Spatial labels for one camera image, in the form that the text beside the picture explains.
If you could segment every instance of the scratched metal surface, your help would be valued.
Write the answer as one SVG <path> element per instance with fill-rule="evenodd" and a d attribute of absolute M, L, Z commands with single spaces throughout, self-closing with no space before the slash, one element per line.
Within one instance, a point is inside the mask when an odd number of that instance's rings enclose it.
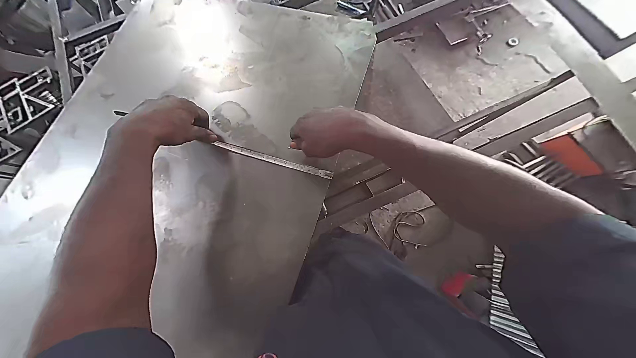
<path fill-rule="evenodd" d="M 0 355 L 25 350 L 113 110 L 186 96 L 229 141 L 303 162 L 289 128 L 313 107 L 353 107 L 374 44 L 371 24 L 347 18 L 142 0 L 0 198 Z M 155 330 L 179 357 L 252 355 L 289 299 L 328 181 L 203 143 L 161 148 L 153 171 Z"/>

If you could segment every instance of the dark shirt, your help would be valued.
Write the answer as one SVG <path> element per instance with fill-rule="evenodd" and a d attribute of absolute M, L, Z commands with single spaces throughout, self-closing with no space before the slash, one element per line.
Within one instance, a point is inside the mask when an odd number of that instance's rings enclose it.
<path fill-rule="evenodd" d="M 636 229 L 587 215 L 518 235 L 502 289 L 546 357 L 633 356 Z M 255 357 L 535 357 L 361 235 L 323 236 L 298 281 Z M 130 328 L 81 334 L 40 357 L 173 355 L 157 335 Z"/>

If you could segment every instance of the red object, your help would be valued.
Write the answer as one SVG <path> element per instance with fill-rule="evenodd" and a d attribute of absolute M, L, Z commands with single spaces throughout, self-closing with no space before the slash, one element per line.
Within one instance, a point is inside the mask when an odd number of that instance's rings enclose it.
<path fill-rule="evenodd" d="M 459 295 L 462 294 L 466 283 L 473 278 L 475 278 L 475 276 L 469 275 L 465 272 L 458 272 L 441 284 L 441 291 L 447 296 L 459 297 Z"/>
<path fill-rule="evenodd" d="M 603 169 L 581 148 L 570 134 L 541 143 L 543 152 L 579 176 L 600 175 Z"/>

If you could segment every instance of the hand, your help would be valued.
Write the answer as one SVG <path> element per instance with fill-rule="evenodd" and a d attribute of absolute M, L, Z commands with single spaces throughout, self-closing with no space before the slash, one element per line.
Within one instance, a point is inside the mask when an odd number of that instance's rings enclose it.
<path fill-rule="evenodd" d="M 315 109 L 289 131 L 289 145 L 307 157 L 327 158 L 345 149 L 361 150 L 370 134 L 386 124 L 369 113 L 345 107 Z"/>
<path fill-rule="evenodd" d="M 109 137 L 148 141 L 155 149 L 160 145 L 181 145 L 194 140 L 212 143 L 218 139 L 209 129 L 207 112 L 194 102 L 175 96 L 143 101 L 108 132 Z"/>

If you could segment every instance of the metal ruler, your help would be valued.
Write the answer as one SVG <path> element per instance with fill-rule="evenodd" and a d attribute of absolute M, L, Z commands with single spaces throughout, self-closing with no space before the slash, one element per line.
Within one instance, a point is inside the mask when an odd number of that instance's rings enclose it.
<path fill-rule="evenodd" d="M 315 167 L 312 167 L 312 166 L 306 166 L 306 165 L 302 165 L 302 164 L 286 161 L 285 159 L 272 157 L 271 155 L 263 154 L 263 153 L 260 153 L 260 152 L 255 152 L 254 150 L 250 150 L 250 149 L 247 149 L 247 148 L 239 147 L 238 145 L 229 144 L 229 143 L 225 143 L 225 142 L 222 142 L 222 141 L 215 141 L 212 144 L 216 145 L 217 147 L 221 147 L 223 149 L 227 149 L 227 150 L 229 150 L 231 152 L 234 152 L 234 153 L 237 153 L 237 154 L 240 154 L 240 155 L 244 155 L 246 157 L 252 157 L 254 159 L 258 159 L 260 161 L 269 162 L 269 163 L 273 163 L 273 164 L 278 164 L 280 166 L 284 166 L 285 168 L 295 169 L 295 170 L 298 170 L 298 171 L 304 171 L 305 173 L 317 175 L 317 176 L 319 176 L 321 178 L 325 178 L 325 179 L 332 179 L 333 178 L 333 172 L 332 171 L 318 169 L 318 168 L 315 168 Z"/>

